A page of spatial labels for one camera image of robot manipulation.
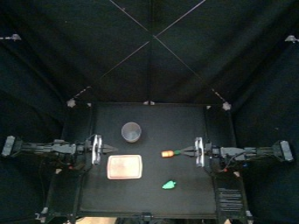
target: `cable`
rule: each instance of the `cable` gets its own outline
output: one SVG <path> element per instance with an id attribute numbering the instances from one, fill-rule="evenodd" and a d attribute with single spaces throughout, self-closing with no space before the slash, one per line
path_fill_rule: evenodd
<path id="1" fill-rule="evenodd" d="M 42 207 L 45 207 L 45 191 L 44 191 L 42 175 L 41 175 L 42 161 L 44 161 L 44 159 L 41 159 L 41 162 L 40 162 L 38 177 L 40 177 L 40 181 L 41 181 L 41 204 L 42 204 Z"/>

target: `black curtain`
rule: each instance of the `black curtain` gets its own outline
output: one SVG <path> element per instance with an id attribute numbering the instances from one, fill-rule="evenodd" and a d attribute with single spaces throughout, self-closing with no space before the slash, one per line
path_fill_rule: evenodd
<path id="1" fill-rule="evenodd" d="M 0 145 L 9 135 L 60 138 L 65 102 L 88 86 L 88 102 L 221 103 L 213 88 L 232 103 L 237 146 L 284 139 L 297 158 L 299 44 L 284 42 L 297 37 L 297 1 L 209 0 L 169 29 L 200 1 L 150 2 L 1 1 L 0 37 L 22 40 L 0 42 Z M 8 162 L 0 220 L 40 212 L 48 185 L 38 158 Z M 255 163 L 244 174 L 256 218 L 297 222 L 297 163 Z"/>
<path id="2" fill-rule="evenodd" d="M 285 140 L 295 159 L 291 164 L 255 162 L 244 173 L 249 209 L 263 223 L 299 221 L 297 61 L 299 45 L 277 45 L 236 101 L 237 145 L 271 146 Z"/>

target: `cylindrical object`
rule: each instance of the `cylindrical object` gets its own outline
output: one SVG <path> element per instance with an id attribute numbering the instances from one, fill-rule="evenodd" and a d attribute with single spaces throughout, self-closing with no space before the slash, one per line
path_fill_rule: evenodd
<path id="1" fill-rule="evenodd" d="M 121 129 L 121 136 L 129 142 L 137 141 L 141 135 L 141 128 L 134 122 L 128 122 Z"/>

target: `orange object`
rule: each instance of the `orange object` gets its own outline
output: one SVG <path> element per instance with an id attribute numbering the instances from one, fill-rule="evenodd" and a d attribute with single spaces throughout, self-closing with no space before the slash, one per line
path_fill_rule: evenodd
<path id="1" fill-rule="evenodd" d="M 162 158 L 170 158 L 173 156 L 173 151 L 172 150 L 164 150 L 161 152 Z"/>

